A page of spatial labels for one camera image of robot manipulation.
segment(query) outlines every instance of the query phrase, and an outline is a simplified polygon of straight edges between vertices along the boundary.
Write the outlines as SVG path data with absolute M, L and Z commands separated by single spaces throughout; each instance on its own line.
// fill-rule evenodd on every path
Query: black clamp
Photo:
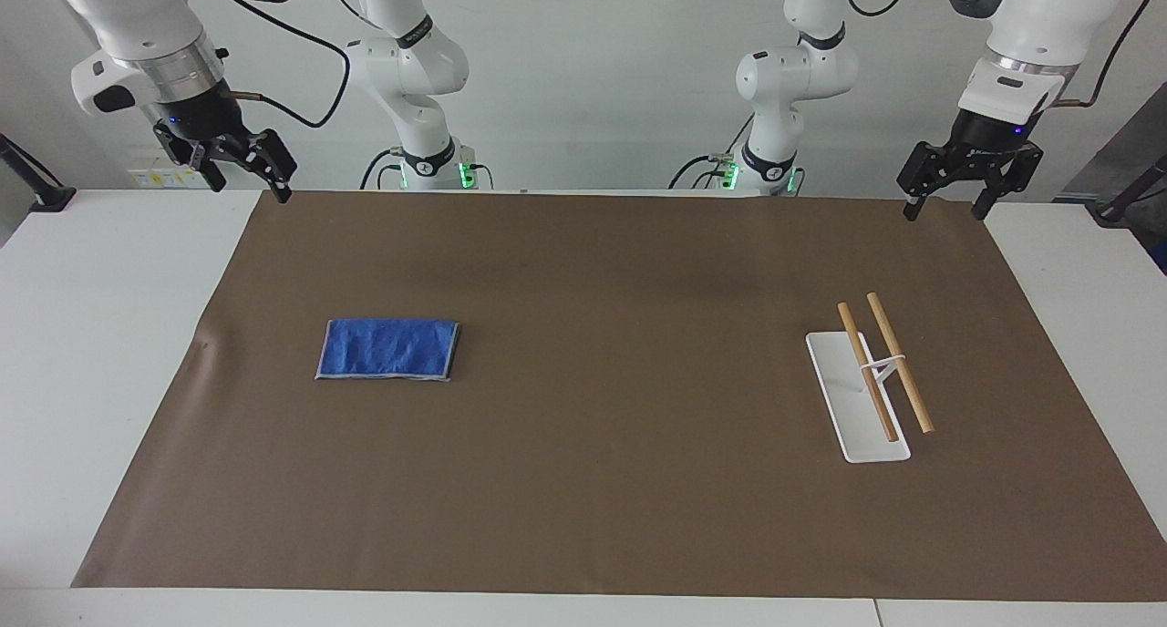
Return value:
M 953 182 L 977 180 L 985 181 L 985 189 L 972 204 L 972 216 L 984 220 L 997 200 L 1014 191 L 1025 191 L 1042 155 L 1044 153 L 1033 141 L 1000 153 L 979 151 L 969 145 L 932 146 L 921 141 L 896 177 L 900 188 L 911 196 L 903 208 L 903 216 L 914 222 L 932 193 Z
M 221 160 L 233 162 L 264 179 L 278 202 L 287 203 L 292 198 L 288 180 L 296 169 L 296 162 L 280 135 L 271 128 L 259 134 L 246 133 L 246 138 L 222 134 L 215 139 L 188 141 L 176 137 L 160 119 L 154 124 L 154 135 L 172 162 L 198 172 L 211 191 L 226 187 L 226 177 L 214 162 Z

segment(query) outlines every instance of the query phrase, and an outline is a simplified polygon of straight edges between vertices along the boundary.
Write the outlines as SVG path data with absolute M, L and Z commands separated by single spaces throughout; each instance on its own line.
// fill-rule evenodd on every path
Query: green led light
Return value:
M 474 187 L 474 169 L 470 167 L 459 163 L 457 168 L 462 172 L 462 187 L 470 189 Z
M 738 187 L 738 176 L 741 175 L 741 168 L 733 162 L 729 162 L 729 172 L 721 179 L 721 189 L 733 189 Z
M 802 183 L 805 177 L 806 169 L 803 169 L 802 167 L 790 169 L 790 177 L 787 179 L 787 196 L 798 196 L 798 190 L 802 189 Z

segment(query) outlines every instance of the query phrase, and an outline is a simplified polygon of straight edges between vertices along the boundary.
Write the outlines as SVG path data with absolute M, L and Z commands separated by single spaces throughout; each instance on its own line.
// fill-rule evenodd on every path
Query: white wall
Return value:
M 887 0 L 858 0 L 868 8 Z M 1110 43 L 1138 0 L 1098 35 L 1070 96 L 1088 95 Z M 263 91 L 316 117 L 340 75 L 333 54 L 258 21 L 226 0 L 193 0 L 217 46 L 228 47 L 235 89 Z M 781 0 L 426 0 L 470 57 L 467 89 L 446 97 L 455 134 L 478 149 L 501 186 L 640 188 L 665 184 L 679 165 L 728 144 L 748 109 L 734 90 L 743 54 L 790 44 Z M 271 12 L 330 41 L 369 34 L 334 0 L 292 0 Z M 1127 41 L 1099 105 L 1056 110 L 1035 140 L 1047 151 L 1029 200 L 1049 200 L 1105 145 L 1167 77 L 1155 34 L 1167 0 Z M 946 0 L 904 0 L 887 16 L 848 20 L 860 51 L 857 89 L 805 104 L 799 163 L 808 195 L 899 196 L 895 175 L 920 139 L 941 142 L 988 26 L 956 15 Z M 88 118 L 68 100 L 74 63 L 91 51 L 61 0 L 0 0 L 0 56 L 16 49 L 27 69 L 5 71 L 0 125 L 21 141 L 81 138 L 86 156 L 62 144 L 67 182 L 113 187 L 130 146 L 152 142 L 140 116 Z M 12 83 L 20 86 L 13 88 Z M 15 106 L 8 106 L 9 97 Z M 351 188 L 370 156 L 397 139 L 359 91 L 333 124 L 307 131 L 261 105 L 252 130 L 275 127 L 300 170 L 294 186 Z M 48 112 L 53 118 L 46 119 Z M 244 179 L 237 186 L 254 184 Z M 976 190 L 949 193 L 971 196 Z

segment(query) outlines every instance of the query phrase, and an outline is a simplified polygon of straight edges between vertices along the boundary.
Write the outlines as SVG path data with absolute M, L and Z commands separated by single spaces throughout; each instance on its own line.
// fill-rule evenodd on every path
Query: folded blue cloth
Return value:
M 457 322 L 331 320 L 316 378 L 449 381 Z

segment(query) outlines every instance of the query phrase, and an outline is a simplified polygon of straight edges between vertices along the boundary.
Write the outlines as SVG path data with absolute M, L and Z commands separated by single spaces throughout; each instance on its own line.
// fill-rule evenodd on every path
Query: white table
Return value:
M 0 625 L 1167 625 L 1167 604 L 67 590 L 257 196 L 84 191 L 0 249 Z M 1167 531 L 1167 280 L 1079 208 L 988 225 Z

